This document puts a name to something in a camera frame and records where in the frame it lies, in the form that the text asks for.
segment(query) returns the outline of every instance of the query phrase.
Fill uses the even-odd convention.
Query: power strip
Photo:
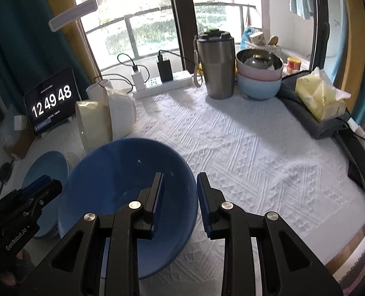
[[[193,84],[192,75],[187,71],[180,71],[173,73],[174,80],[168,82],[162,82],[160,77],[152,78],[145,83],[145,89],[140,91],[133,91],[134,99],[145,98],[146,96],[152,96],[154,94],[160,94],[162,92],[184,88]]]

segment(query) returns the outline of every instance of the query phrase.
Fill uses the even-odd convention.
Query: white cup
[[[97,101],[77,101],[75,114],[86,153],[113,140],[109,107]]]
[[[99,83],[91,84],[87,87],[86,92],[88,95],[89,100],[97,101],[103,103],[104,105],[108,106],[107,94],[104,87],[113,88],[113,85],[110,80],[103,79]]]
[[[105,87],[110,107],[113,140],[120,139],[132,131],[136,123],[136,106],[125,92]]]

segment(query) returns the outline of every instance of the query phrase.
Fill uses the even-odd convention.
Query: clock display
[[[75,113],[80,96],[72,68],[51,76],[25,94],[25,107],[35,135],[46,131]]]

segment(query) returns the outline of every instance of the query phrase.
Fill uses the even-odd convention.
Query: plastic basket
[[[245,43],[245,46],[247,49],[260,49],[269,51],[271,53],[274,53],[278,58],[281,58],[282,56],[282,47],[280,46],[270,46],[270,45],[257,46],[256,44],[250,43],[248,41]]]

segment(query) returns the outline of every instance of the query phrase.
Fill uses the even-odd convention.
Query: pink bowl
[[[247,59],[256,55],[271,62],[274,66],[274,70],[270,71],[266,69],[258,69],[244,64]],[[236,63],[238,73],[244,77],[260,81],[276,81],[280,79],[282,77],[282,69],[284,67],[282,60],[275,54],[260,49],[246,49],[239,51],[236,55]]]

